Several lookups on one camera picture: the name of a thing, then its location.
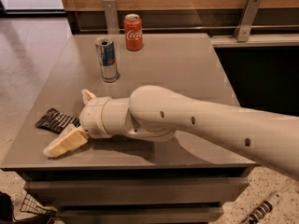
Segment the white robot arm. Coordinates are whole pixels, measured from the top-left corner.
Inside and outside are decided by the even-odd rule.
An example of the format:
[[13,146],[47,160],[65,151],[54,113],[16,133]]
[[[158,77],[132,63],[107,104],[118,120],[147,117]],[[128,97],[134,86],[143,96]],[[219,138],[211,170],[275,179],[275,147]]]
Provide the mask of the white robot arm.
[[45,149],[56,158],[90,138],[114,135],[164,142],[192,133],[293,179],[299,177],[299,118],[195,100],[147,85],[128,98],[97,97],[84,90],[78,127],[69,124]]

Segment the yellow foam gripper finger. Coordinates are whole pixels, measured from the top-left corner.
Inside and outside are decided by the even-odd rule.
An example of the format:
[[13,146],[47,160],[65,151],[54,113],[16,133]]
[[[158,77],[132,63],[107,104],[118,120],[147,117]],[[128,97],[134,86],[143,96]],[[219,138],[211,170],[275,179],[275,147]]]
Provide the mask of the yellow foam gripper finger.
[[86,89],[83,89],[81,93],[82,93],[82,100],[85,105],[90,105],[96,100],[96,96],[92,92]]
[[63,131],[44,150],[45,156],[56,158],[73,151],[87,143],[89,136],[81,127],[67,125]]

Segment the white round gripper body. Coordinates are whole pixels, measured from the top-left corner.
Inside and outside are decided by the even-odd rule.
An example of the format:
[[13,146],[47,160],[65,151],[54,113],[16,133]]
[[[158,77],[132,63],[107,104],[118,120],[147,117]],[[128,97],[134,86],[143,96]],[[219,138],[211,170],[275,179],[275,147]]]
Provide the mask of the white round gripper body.
[[93,139],[110,138],[102,121],[104,106],[110,97],[93,98],[82,109],[79,122],[82,129]]

